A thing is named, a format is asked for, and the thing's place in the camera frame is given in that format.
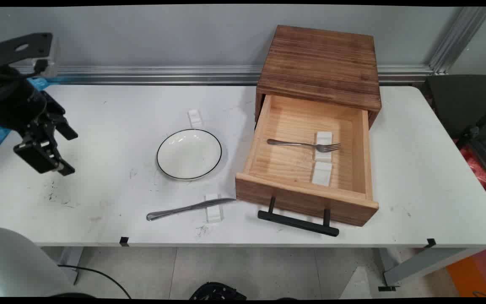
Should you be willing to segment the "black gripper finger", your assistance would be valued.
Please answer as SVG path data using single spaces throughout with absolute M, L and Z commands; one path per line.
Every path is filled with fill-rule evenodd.
M 76 139 L 78 134 L 70 127 L 68 120 L 65 118 L 65 109 L 47 92 L 43 91 L 43 96 L 46 99 L 46 117 L 48 121 L 53 123 L 56 130 L 66 140 Z
M 57 148 L 54 130 L 33 130 L 25 132 L 22 142 L 13 151 L 40 174 L 55 171 L 63 176 L 75 173 Z

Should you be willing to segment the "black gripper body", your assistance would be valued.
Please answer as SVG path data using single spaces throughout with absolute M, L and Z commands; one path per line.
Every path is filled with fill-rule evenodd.
M 24 136 L 32 121 L 43 123 L 58 114 L 58 103 L 36 89 L 25 74 L 13 67 L 0 67 L 0 126 Z

